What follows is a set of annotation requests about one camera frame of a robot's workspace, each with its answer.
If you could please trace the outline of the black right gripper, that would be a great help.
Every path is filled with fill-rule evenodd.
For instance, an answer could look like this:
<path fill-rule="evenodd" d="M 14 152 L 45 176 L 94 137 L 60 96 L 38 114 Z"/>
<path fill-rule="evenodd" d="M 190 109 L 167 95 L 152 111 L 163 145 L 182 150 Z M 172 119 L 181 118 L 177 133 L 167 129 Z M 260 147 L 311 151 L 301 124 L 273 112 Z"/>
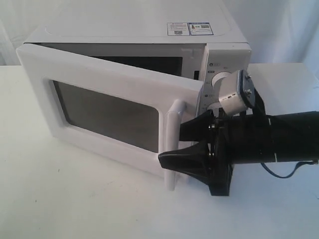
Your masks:
<path fill-rule="evenodd" d="M 206 111 L 182 123 L 179 130 L 180 141 L 209 141 L 215 119 L 212 166 L 208 143 L 158 155 L 168 190 L 174 190 L 175 172 L 179 172 L 206 184 L 212 196 L 229 196 L 235 164 L 275 162 L 271 126 L 264 112 L 229 117 L 220 108 L 217 116 L 215 119 L 213 111 Z"/>

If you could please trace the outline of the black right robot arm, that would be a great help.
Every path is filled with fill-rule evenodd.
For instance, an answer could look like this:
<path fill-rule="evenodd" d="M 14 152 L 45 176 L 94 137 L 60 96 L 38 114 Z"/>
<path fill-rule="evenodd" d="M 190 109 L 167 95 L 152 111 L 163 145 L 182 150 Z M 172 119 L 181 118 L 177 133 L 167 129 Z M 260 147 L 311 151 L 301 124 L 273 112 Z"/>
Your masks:
<path fill-rule="evenodd" d="M 161 167 L 199 180 L 213 196 L 228 196 L 235 164 L 317 164 L 319 114 L 241 113 L 229 117 L 224 110 L 217 116 L 207 111 L 181 124 L 179 139 L 193 145 L 161 153 Z"/>

